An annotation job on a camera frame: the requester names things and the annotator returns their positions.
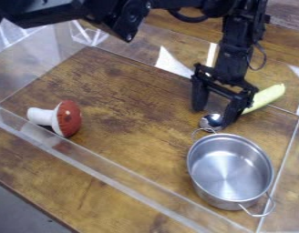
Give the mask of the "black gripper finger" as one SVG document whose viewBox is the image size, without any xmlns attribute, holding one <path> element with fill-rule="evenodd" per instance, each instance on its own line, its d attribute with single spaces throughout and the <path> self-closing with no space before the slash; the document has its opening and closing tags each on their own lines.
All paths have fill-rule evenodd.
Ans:
<svg viewBox="0 0 299 233">
<path fill-rule="evenodd" d="M 247 97 L 235 97 L 231 100 L 225 110 L 222 128 L 226 128 L 238 120 L 238 117 L 242 114 L 247 105 L 249 105 Z"/>
<path fill-rule="evenodd" d="M 202 111 L 207 105 L 210 91 L 205 86 L 203 81 L 199 78 L 191 78 L 192 83 L 192 93 L 191 93 L 191 103 L 195 111 Z"/>
</svg>

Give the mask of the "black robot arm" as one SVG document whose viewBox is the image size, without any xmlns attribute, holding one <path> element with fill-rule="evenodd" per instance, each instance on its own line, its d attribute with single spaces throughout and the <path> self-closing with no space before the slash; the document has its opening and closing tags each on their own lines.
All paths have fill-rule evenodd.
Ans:
<svg viewBox="0 0 299 233">
<path fill-rule="evenodd" d="M 258 88 L 245 76 L 251 69 L 253 52 L 262 48 L 267 0 L 0 0 L 0 25 L 8 20 L 21 28 L 83 20 L 126 42 L 131 42 L 146 18 L 167 12 L 187 24 L 223 20 L 223 37 L 213 67 L 195 65 L 192 108 L 203 110 L 215 93 L 230 100 L 221 127 L 237 122 L 253 107 Z"/>
</svg>

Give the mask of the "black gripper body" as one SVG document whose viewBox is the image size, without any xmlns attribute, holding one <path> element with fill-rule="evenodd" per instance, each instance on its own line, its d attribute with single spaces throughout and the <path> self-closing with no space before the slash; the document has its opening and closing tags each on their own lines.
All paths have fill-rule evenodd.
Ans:
<svg viewBox="0 0 299 233">
<path fill-rule="evenodd" d="M 247 97 L 249 105 L 258 88 L 250 84 L 245 76 L 250 68 L 253 46 L 241 46 L 225 40 L 219 42 L 219 54 L 214 67 L 195 64 L 195 73 L 191 78 L 199 78 L 210 92 L 230 99 Z"/>
</svg>

